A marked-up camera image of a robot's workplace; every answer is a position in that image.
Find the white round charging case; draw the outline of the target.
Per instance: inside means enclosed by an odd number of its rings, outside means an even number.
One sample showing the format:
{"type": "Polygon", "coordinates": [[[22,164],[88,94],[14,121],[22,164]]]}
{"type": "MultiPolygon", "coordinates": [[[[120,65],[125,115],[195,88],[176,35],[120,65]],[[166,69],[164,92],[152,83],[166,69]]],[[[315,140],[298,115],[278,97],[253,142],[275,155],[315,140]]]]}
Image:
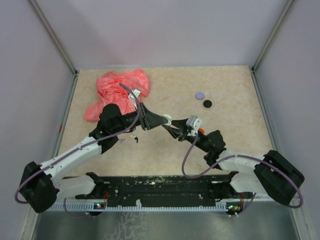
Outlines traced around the white round charging case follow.
{"type": "Polygon", "coordinates": [[[165,126],[172,125],[172,117],[169,114],[163,114],[162,117],[167,120],[167,123],[164,123],[165,126]]]}

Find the black round charging case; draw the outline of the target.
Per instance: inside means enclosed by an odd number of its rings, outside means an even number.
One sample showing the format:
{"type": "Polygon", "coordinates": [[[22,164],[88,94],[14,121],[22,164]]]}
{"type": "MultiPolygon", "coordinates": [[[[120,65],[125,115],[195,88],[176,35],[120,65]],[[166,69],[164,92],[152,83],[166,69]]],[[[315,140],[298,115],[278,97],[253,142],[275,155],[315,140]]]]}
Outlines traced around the black round charging case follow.
{"type": "Polygon", "coordinates": [[[203,102],[203,106],[205,107],[205,108],[211,108],[212,107],[212,101],[210,101],[210,100],[205,100],[204,102],[203,102]]]}

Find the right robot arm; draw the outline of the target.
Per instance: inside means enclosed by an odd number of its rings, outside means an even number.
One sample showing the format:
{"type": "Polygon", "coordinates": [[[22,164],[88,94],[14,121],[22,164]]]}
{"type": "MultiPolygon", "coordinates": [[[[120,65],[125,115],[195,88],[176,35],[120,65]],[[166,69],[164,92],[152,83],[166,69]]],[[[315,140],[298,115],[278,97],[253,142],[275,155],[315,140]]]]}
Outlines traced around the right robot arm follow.
{"type": "Polygon", "coordinates": [[[179,141],[188,141],[206,154],[203,157],[208,169],[229,171],[230,179],[223,185],[223,192],[229,198],[239,193],[266,194],[275,202],[290,206],[295,196],[299,197],[300,208],[304,199],[300,186],[305,180],[303,174],[276,150],[263,155],[247,155],[226,148],[219,130],[203,133],[202,120],[197,116],[173,120],[164,115],[167,123],[163,127],[179,141]]]}

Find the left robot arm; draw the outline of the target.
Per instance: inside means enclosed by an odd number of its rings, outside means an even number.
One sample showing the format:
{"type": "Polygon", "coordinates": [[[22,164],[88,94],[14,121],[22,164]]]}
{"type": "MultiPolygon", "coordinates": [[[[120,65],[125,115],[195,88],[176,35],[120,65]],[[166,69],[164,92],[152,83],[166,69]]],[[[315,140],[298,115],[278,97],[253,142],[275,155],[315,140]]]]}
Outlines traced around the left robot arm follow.
{"type": "Polygon", "coordinates": [[[36,213],[48,210],[58,198],[87,194],[95,199],[101,197],[104,186],[95,174],[88,173],[75,179],[65,177],[75,168],[111,149],[120,134],[130,133],[138,126],[151,130],[172,122],[168,114],[153,113],[142,102],[137,107],[136,111],[123,115],[116,104],[106,105],[99,115],[96,128],[76,146],[40,164],[28,163],[16,194],[22,195],[25,203],[36,213]]]}

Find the purple round charging case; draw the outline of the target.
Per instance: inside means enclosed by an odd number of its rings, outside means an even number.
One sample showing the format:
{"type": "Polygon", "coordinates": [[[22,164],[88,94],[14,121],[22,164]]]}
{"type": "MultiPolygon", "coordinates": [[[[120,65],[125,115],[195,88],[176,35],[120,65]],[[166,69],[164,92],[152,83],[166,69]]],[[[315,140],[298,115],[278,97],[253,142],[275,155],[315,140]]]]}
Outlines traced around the purple round charging case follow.
{"type": "Polygon", "coordinates": [[[197,92],[197,93],[195,94],[195,98],[196,98],[197,100],[203,100],[203,99],[205,98],[205,94],[204,94],[203,92],[199,91],[199,92],[197,92]]]}

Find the crumpled pink cloth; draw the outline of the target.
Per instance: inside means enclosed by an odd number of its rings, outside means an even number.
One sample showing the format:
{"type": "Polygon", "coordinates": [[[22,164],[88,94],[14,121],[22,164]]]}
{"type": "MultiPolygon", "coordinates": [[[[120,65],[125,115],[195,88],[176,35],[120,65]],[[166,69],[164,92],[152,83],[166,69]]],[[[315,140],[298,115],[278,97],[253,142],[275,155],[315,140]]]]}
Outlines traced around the crumpled pink cloth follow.
{"type": "Polygon", "coordinates": [[[99,100],[84,113],[86,121],[97,122],[103,108],[108,104],[116,104],[122,115],[136,110],[133,101],[129,98],[129,93],[120,84],[132,91],[139,90],[139,99],[146,98],[150,91],[150,79],[142,69],[133,69],[120,74],[109,71],[96,80],[96,92],[99,100]]]}

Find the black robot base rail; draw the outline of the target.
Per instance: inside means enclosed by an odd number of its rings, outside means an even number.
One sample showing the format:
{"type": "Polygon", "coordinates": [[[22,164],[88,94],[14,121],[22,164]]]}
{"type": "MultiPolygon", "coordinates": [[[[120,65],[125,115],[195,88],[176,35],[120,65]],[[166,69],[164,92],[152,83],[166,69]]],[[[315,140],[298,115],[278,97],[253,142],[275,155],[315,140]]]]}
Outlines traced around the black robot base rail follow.
{"type": "Polygon", "coordinates": [[[204,175],[188,179],[181,175],[102,176],[92,193],[77,200],[105,200],[108,207],[214,207],[223,199],[250,199],[250,192],[237,193],[229,184],[231,176],[204,175]]]}

